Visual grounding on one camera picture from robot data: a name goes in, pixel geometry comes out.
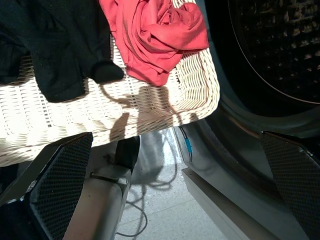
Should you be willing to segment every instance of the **red clothing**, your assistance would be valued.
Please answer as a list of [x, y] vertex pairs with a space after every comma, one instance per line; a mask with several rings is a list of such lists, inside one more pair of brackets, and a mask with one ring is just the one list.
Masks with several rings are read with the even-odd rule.
[[171, 0], [99, 0], [128, 75], [163, 86], [183, 53], [209, 47], [203, 15], [194, 3]]

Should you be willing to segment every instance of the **tiled floor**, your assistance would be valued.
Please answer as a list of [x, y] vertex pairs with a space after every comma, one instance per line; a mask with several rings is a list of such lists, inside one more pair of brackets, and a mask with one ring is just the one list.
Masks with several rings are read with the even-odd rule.
[[[142, 136], [128, 201], [147, 215], [145, 230], [115, 240], [226, 240], [189, 194], [181, 169], [186, 166], [172, 128]], [[142, 213], [127, 204], [118, 232], [134, 235], [146, 224]]]

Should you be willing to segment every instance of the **white wicker basket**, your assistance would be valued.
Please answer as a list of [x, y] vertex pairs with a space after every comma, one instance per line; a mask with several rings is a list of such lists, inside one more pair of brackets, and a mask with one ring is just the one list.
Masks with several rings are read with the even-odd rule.
[[[114, 40], [111, 45], [114, 63], [125, 71]], [[20, 80], [0, 86], [0, 167], [32, 161], [45, 145], [78, 133], [93, 132], [94, 147], [194, 122], [210, 115], [220, 97], [209, 49], [186, 54], [164, 87], [130, 76], [105, 85], [89, 79], [85, 96], [50, 103], [37, 86], [29, 57]]]

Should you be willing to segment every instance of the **laundry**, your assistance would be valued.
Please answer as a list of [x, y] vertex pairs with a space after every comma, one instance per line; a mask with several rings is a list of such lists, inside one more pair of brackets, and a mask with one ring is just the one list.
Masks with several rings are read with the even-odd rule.
[[37, 84], [49, 102], [85, 93], [83, 79], [120, 80], [111, 61], [110, 28], [94, 0], [0, 1], [0, 84], [17, 80], [30, 53]]
[[195, 3], [171, 0], [99, 0], [126, 73], [163, 86], [184, 53], [209, 47], [203, 15]]

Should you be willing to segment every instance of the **black clothing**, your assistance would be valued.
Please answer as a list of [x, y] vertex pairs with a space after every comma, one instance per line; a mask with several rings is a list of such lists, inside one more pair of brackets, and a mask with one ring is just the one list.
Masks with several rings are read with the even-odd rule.
[[0, 83], [17, 79], [27, 52], [53, 103], [84, 94], [85, 77], [105, 83], [124, 75], [110, 60], [110, 28], [95, 0], [0, 1]]

